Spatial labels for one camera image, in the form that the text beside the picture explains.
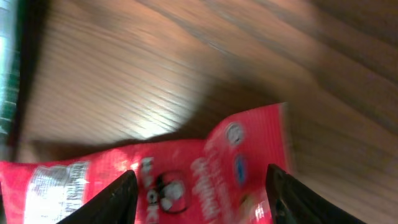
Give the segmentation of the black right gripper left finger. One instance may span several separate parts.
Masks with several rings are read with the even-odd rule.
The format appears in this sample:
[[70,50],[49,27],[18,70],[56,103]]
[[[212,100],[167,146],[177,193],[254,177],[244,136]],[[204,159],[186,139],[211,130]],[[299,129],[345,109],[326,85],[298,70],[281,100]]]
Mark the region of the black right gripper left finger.
[[133,224],[137,199],[136,175],[128,170],[57,224]]

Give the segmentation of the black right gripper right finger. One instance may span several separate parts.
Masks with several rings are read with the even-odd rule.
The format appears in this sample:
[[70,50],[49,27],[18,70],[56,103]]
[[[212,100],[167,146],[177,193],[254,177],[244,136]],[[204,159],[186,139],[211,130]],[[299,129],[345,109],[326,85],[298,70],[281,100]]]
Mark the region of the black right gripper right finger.
[[275,164],[268,165],[265,184],[275,224],[364,224]]

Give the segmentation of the red snack packet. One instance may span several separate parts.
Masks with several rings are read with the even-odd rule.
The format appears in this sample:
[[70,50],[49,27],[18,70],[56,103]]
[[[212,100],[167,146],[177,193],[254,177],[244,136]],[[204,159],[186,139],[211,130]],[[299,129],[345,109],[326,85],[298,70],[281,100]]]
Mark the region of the red snack packet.
[[267,167],[290,167],[284,109],[234,114],[206,139],[133,144],[65,161],[1,162],[6,220],[57,223],[131,170],[137,223],[270,223]]

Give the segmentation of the green 3M package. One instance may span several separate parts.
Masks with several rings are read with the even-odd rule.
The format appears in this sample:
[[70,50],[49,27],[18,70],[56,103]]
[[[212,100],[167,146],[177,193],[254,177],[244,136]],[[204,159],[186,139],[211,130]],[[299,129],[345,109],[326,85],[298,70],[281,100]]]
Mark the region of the green 3M package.
[[25,2],[1,0],[1,149],[12,134],[20,83],[21,38]]

